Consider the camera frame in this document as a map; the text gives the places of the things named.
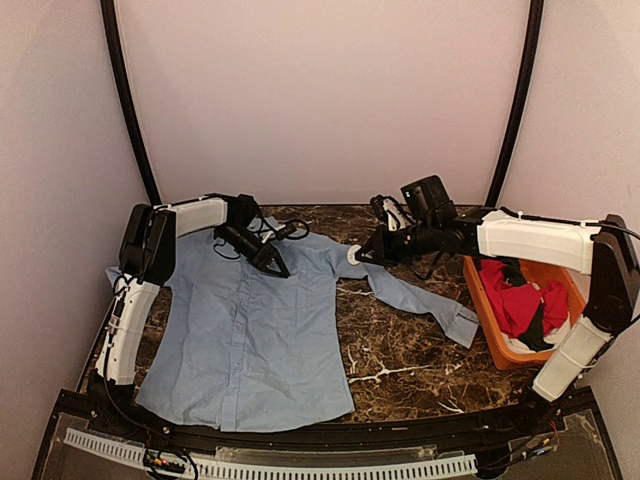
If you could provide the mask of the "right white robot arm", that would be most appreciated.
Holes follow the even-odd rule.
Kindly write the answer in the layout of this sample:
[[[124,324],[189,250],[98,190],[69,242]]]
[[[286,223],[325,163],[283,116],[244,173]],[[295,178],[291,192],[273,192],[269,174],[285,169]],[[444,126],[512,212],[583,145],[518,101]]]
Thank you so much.
[[[507,257],[573,270],[590,278],[589,298],[577,323],[533,381],[528,396],[510,413],[521,434],[534,432],[549,416],[549,405],[631,327],[639,299],[635,232],[617,215],[603,220],[565,220],[478,207],[457,212],[441,179],[432,175],[401,189],[404,208],[382,195],[371,200],[379,225],[354,254],[381,266],[408,263],[422,255]]]

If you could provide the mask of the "light blue shirt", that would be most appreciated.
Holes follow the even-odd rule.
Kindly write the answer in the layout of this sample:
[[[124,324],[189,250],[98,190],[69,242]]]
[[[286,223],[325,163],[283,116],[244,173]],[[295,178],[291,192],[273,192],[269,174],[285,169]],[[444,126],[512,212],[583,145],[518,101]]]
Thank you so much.
[[[178,240],[167,329],[136,398],[175,424],[277,432],[353,412],[336,321],[343,278],[366,280],[395,309],[433,316],[464,347],[478,328],[460,303],[380,266],[354,265],[348,247],[324,235],[278,244],[285,279],[217,254],[213,244],[208,230]]]

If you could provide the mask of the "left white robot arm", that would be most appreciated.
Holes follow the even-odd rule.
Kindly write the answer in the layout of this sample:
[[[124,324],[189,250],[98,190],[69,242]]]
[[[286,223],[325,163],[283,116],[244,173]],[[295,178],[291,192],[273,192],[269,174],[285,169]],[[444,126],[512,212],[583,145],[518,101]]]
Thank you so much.
[[[99,375],[117,386],[134,383],[136,356],[151,306],[172,276],[180,237],[211,229],[249,264],[266,274],[287,278],[279,251],[272,245],[296,232],[291,224],[266,234],[249,229],[261,214],[249,195],[206,195],[177,204],[136,205],[119,252],[120,275],[114,282],[114,305],[107,339],[97,362]]]

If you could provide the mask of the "round iridescent brooch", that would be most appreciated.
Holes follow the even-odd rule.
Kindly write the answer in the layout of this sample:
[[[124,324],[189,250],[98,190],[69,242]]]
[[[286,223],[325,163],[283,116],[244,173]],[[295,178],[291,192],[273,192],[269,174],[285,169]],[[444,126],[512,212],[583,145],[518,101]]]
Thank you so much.
[[[360,250],[361,250],[361,246],[357,244],[349,247],[347,251],[347,260],[350,265],[357,266],[360,264],[360,260],[357,258]]]

